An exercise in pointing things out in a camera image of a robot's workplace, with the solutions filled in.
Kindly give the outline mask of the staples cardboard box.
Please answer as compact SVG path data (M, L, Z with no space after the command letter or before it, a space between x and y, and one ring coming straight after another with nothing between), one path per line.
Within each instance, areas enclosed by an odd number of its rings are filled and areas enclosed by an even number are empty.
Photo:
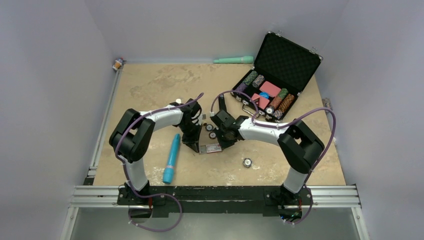
M199 147L199 153L202 154L211 154L222 152L222 148L218 143L201 145Z

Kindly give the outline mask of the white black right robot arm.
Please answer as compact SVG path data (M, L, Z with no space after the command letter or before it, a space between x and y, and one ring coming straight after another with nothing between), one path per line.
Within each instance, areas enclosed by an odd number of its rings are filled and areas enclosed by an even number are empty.
M302 120L296 120L289 126L279 126L276 123L253 122L243 115L234 118L225 110L213 114L210 119L216 126L214 133L222 149L245 140L280 147L290 168L279 191L271 194L270 199L282 206L300 203L300 191L325 150L324 143Z

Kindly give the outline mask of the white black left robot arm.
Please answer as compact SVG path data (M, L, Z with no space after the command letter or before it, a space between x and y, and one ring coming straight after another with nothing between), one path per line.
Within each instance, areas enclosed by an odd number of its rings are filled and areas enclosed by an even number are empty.
M123 165L126 178L124 188L129 192L130 200L142 205L151 196L143 157L153 133L168 126L178 127L182 132L182 143L199 153L202 126L195 118L201 113L201 105L192 98L185 104L172 102L149 112L139 112L133 108L124 112L108 143Z

